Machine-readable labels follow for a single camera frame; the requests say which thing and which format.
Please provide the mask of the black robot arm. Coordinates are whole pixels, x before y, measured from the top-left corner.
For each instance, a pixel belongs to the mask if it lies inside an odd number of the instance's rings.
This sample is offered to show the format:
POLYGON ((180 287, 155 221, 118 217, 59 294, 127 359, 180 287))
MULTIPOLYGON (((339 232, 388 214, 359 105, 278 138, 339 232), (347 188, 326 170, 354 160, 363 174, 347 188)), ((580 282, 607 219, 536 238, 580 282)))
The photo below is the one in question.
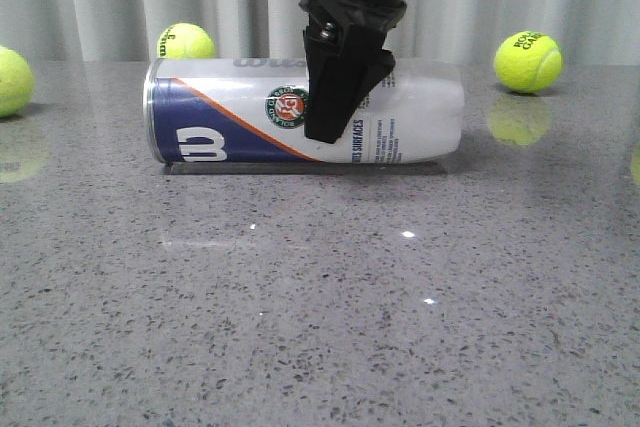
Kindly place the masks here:
POLYGON ((300 0, 310 104, 306 137, 334 143, 362 100, 395 67, 384 44, 406 12, 404 0, 300 0))

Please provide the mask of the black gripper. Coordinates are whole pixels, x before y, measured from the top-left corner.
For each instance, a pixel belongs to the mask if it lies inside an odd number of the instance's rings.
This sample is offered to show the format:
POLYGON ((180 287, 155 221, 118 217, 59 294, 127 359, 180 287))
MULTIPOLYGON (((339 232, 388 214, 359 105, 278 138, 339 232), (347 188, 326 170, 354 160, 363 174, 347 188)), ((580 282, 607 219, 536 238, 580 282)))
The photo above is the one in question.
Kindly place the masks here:
POLYGON ((362 0, 300 0, 309 25, 303 38, 309 71, 306 137, 335 143, 369 92, 394 69, 388 32, 407 5, 375 5, 362 0))

